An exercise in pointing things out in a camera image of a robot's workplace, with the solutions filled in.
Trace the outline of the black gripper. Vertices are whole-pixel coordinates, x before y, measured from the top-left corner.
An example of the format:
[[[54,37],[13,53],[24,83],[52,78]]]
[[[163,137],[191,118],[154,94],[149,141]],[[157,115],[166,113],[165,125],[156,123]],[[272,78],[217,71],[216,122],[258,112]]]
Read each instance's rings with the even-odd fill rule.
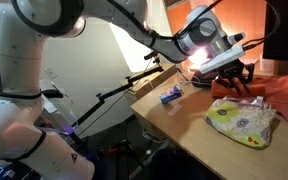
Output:
[[[229,88],[229,83],[225,79],[233,80],[233,87],[239,95],[250,93],[249,87],[246,85],[253,79],[255,64],[244,64],[239,59],[229,62],[218,68],[219,74],[215,78],[215,82],[219,85]]]

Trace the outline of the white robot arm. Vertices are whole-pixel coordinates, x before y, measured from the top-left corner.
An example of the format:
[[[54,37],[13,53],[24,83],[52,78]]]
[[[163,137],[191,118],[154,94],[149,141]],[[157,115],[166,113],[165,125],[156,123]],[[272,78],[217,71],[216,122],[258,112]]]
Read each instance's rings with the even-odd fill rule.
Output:
[[[44,45],[59,42],[58,65],[68,80],[104,72],[95,58],[99,50],[83,37],[89,20],[126,32],[141,45],[180,63],[206,50],[207,73],[240,58],[242,34],[228,35],[211,7],[190,12],[173,36],[156,32],[147,21],[147,0],[0,0],[0,160],[19,161],[46,180],[92,180],[94,164],[55,132],[36,127],[44,100],[41,91]]]

